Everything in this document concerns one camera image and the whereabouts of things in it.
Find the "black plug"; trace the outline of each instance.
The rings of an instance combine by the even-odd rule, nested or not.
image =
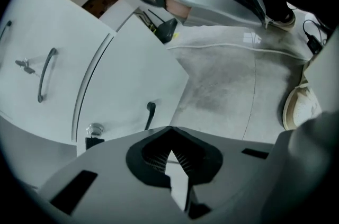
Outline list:
[[[322,44],[318,41],[318,39],[315,36],[310,35],[307,32],[305,32],[305,34],[308,38],[308,42],[307,42],[308,48],[311,50],[313,55],[316,55],[323,49]]]

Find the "white cabinet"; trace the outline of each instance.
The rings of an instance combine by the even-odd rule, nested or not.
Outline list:
[[[0,41],[0,115],[37,136],[74,144],[79,90],[115,32],[70,0],[12,0],[0,32],[8,21],[12,25]],[[56,54],[46,68],[40,103],[39,83],[52,48]],[[18,65],[25,61],[34,73]]]
[[[86,128],[99,123],[108,141],[143,131],[148,102],[156,104],[150,129],[168,126],[188,74],[163,44],[134,15],[102,55],[83,100],[77,154],[85,152]]]

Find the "shoe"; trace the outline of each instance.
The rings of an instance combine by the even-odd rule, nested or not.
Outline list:
[[[285,31],[291,31],[296,23],[296,16],[293,11],[290,12],[288,18],[284,21],[274,21],[271,18],[267,17],[268,24],[278,27]]]
[[[309,62],[303,67],[300,84],[287,97],[282,113],[282,122],[286,130],[294,130],[322,112],[319,102],[304,76],[308,65]]]

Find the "cable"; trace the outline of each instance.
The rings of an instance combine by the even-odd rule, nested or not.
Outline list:
[[[139,16],[139,18],[140,18],[141,21],[144,23],[144,25],[148,27],[147,23],[141,18],[141,16]]]
[[[156,16],[159,20],[161,20],[163,23],[165,22],[163,19],[161,19],[157,14],[155,14],[152,10],[148,10],[150,11],[154,16]]]
[[[146,20],[145,16],[141,13],[138,13],[138,12],[134,12],[135,15],[139,15],[139,18],[143,21],[144,24],[146,24],[146,22],[148,23],[148,21]]]
[[[318,31],[319,31],[320,42],[321,42],[321,44],[323,44],[322,33],[321,33],[321,31],[320,31],[320,28],[319,28],[318,24],[317,24],[315,21],[313,21],[313,20],[305,20],[305,21],[303,22],[303,24],[302,24],[302,29],[303,29],[304,33],[305,33],[306,35],[309,35],[309,33],[307,33],[307,32],[305,31],[305,23],[306,23],[306,22],[313,22],[313,24],[316,26],[316,28],[317,28]]]
[[[148,17],[147,13],[145,11],[142,12],[145,17],[147,17],[148,22],[152,23],[152,20]]]
[[[308,61],[308,59],[301,58],[295,55],[291,55],[290,53],[283,52],[283,51],[277,51],[277,50],[269,50],[269,49],[256,49],[252,47],[247,47],[247,46],[242,46],[242,45],[237,45],[237,44],[232,44],[232,43],[219,43],[219,44],[210,44],[210,45],[203,45],[203,46],[173,46],[173,47],[168,47],[168,50],[176,49],[176,48],[194,48],[194,49],[202,49],[202,48],[209,48],[209,47],[216,47],[216,46],[231,46],[231,47],[237,47],[237,48],[242,48],[242,49],[247,49],[250,51],[256,51],[256,52],[270,52],[270,53],[278,53],[281,55],[285,55],[294,59],[302,60],[302,61]]]

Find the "bare skin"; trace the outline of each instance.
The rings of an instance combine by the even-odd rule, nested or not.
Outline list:
[[[190,7],[181,4],[178,0],[165,0],[166,10],[175,16],[186,19],[191,10]]]

